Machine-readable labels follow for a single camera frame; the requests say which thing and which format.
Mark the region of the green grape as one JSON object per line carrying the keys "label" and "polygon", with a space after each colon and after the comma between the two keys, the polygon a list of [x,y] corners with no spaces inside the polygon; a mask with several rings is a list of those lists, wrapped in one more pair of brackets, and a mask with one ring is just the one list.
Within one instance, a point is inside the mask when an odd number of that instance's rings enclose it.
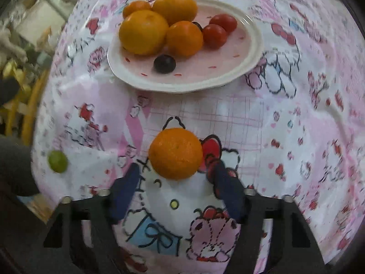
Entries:
{"label": "green grape", "polygon": [[55,173],[62,174],[68,169],[68,158],[61,150],[52,150],[48,154],[48,164]]}

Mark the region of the medium orange mandarin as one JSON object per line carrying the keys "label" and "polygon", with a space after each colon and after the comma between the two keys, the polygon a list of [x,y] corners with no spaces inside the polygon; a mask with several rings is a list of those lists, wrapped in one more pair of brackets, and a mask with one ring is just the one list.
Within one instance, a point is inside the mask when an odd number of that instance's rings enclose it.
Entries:
{"label": "medium orange mandarin", "polygon": [[154,171],[170,180],[193,176],[203,161],[200,140],[183,128],[162,130],[149,147],[148,158]]}

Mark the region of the dark purple grape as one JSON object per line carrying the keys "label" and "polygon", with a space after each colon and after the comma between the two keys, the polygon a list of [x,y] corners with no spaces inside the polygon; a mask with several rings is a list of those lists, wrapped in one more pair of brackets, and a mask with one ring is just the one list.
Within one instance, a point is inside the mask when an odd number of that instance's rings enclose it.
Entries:
{"label": "dark purple grape", "polygon": [[159,55],[154,60],[154,69],[161,74],[173,72],[176,68],[176,60],[170,55]]}

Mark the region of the red cherry tomato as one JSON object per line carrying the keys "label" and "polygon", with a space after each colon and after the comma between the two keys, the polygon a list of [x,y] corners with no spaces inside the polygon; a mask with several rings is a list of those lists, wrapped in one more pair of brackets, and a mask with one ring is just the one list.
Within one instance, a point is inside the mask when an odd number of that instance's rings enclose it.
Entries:
{"label": "red cherry tomato", "polygon": [[231,33],[237,28],[237,20],[229,14],[217,14],[210,19],[209,24],[219,25],[227,33]]}
{"label": "red cherry tomato", "polygon": [[227,42],[227,32],[219,25],[209,24],[202,33],[204,43],[211,49],[219,49]]}

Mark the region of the large orange mandarin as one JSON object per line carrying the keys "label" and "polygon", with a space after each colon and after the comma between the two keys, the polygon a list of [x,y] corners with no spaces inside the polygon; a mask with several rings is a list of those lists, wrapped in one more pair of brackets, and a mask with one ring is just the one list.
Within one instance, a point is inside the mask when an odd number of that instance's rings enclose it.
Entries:
{"label": "large orange mandarin", "polygon": [[123,20],[119,41],[134,55],[154,55],[164,47],[168,29],[166,19],[160,14],[150,10],[136,11]]}

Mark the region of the small orange mandarin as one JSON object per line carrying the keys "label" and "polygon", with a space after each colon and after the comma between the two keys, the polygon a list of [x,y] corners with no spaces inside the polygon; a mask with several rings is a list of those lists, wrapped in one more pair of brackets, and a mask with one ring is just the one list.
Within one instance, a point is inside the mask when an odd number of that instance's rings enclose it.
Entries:
{"label": "small orange mandarin", "polygon": [[203,34],[192,22],[180,21],[168,29],[166,44],[173,56],[189,58],[202,49]]}

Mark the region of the small orange tangerine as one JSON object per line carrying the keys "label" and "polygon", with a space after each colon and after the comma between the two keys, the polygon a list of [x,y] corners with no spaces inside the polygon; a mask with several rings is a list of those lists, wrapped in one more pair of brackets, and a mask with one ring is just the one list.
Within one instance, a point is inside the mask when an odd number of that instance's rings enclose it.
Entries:
{"label": "small orange tangerine", "polygon": [[123,18],[128,17],[136,11],[151,10],[151,4],[147,1],[133,1],[123,8]]}

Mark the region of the large orange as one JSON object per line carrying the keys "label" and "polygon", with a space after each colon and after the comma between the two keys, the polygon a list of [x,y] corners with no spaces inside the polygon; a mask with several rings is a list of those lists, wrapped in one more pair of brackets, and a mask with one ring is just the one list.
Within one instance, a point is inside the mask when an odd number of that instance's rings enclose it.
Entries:
{"label": "large orange", "polygon": [[198,11],[195,0],[155,0],[152,11],[164,17],[168,25],[180,21],[192,22]]}

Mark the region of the pink Hello Kitty bedsheet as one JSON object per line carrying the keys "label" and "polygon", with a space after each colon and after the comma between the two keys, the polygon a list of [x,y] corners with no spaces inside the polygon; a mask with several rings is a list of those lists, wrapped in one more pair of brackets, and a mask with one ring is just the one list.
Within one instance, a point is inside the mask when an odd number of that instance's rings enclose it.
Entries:
{"label": "pink Hello Kitty bedsheet", "polygon": [[[53,205],[89,198],[131,163],[142,178],[115,226],[124,260],[143,273],[222,273],[240,227],[204,169],[157,176],[147,159],[163,129],[181,127],[260,194],[289,194],[325,262],[345,253],[364,219],[364,38],[339,0],[218,0],[263,34],[256,67],[186,95],[141,92],[115,78],[107,50],[135,0],[79,0],[61,35],[38,113],[32,173]],[[48,154],[68,169],[55,173]]]}

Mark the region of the yellow wooden rack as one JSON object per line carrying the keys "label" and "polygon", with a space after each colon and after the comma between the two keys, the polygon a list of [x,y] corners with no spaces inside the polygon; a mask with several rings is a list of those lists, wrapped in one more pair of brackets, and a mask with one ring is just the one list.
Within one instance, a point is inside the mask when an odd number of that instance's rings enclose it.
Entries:
{"label": "yellow wooden rack", "polygon": [[1,105],[1,134],[19,138],[22,144],[29,146],[33,141],[33,132],[38,111],[50,71],[45,69],[35,81],[29,84],[31,72],[21,69],[14,60],[9,61],[1,71],[4,83],[19,85],[15,96]]}

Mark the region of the white pink oval plate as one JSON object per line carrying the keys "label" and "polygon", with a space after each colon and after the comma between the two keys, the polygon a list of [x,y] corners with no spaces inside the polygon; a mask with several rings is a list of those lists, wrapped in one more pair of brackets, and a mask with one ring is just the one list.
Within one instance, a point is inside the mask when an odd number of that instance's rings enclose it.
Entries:
{"label": "white pink oval plate", "polygon": [[113,74],[140,90],[187,93],[226,85],[254,68],[263,39],[252,18],[221,1],[196,3],[193,21],[170,27],[154,55],[131,53],[114,37],[108,48]]}

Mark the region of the red cherry tomato on plate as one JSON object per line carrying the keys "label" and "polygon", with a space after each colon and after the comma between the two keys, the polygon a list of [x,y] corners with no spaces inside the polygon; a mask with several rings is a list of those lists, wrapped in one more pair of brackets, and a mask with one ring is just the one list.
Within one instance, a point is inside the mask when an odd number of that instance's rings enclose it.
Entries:
{"label": "red cherry tomato on plate", "polygon": [[229,14],[217,14],[210,19],[209,24],[219,25],[227,33],[231,33],[237,28],[237,20]]}

